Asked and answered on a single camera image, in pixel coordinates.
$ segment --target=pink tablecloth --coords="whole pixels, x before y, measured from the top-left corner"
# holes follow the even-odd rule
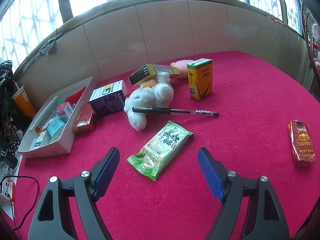
[[[146,129],[138,132],[129,125],[126,113],[112,114],[100,119],[95,131],[77,136],[70,155],[23,159],[19,175],[36,177],[42,192],[51,176],[74,177],[90,169],[115,146],[120,151],[120,164],[106,195],[97,202],[113,239],[202,240],[220,208],[197,163],[198,149],[207,147],[227,169],[243,177],[266,175],[270,179],[293,236],[320,195],[320,104],[292,78],[248,54],[222,52],[186,59],[201,57],[213,59],[214,92],[196,101],[189,98],[188,81],[174,79],[171,107],[219,111],[218,118],[149,115]],[[128,85],[127,77],[128,73],[109,81],[124,79]],[[309,125],[318,154],[317,162],[309,169],[292,165],[287,130],[287,122],[292,119]],[[137,153],[168,120],[195,135],[153,182],[126,159]],[[18,179],[17,223],[32,204],[35,193],[33,182]],[[78,237],[86,239],[74,199],[71,209]],[[242,205],[233,239],[240,235],[245,212],[246,206]],[[33,212],[20,229],[23,239],[27,239],[32,215]]]

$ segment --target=wire basket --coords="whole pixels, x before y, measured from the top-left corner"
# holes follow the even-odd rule
[[[320,48],[320,44],[315,39],[312,33],[312,25],[317,22],[314,19],[313,15],[311,14],[305,2],[302,2],[301,4],[301,20],[302,20],[303,38],[306,41],[307,51],[310,59],[309,67],[313,69],[316,81],[320,86],[320,73],[318,72],[316,63],[314,62],[314,59],[318,58],[318,49],[315,49],[314,45],[316,44]]]

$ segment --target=orange and white power strip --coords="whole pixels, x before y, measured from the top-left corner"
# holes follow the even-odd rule
[[[2,187],[0,190],[0,200],[1,201],[15,201],[16,198],[16,184],[11,179],[4,179],[2,182]]]

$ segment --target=pen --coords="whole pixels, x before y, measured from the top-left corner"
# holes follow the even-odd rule
[[[164,107],[133,107],[132,112],[143,114],[203,114],[206,116],[218,117],[218,112],[206,110],[185,110]]]

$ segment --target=silver screw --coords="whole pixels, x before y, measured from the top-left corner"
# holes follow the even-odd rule
[[[235,171],[228,171],[228,176],[235,177],[237,174]]]
[[[56,182],[58,180],[57,176],[53,176],[50,178],[50,182]]]
[[[260,179],[263,182],[267,182],[268,181],[268,178],[266,176],[261,176]]]
[[[90,171],[82,171],[81,172],[81,177],[88,177],[90,174]]]

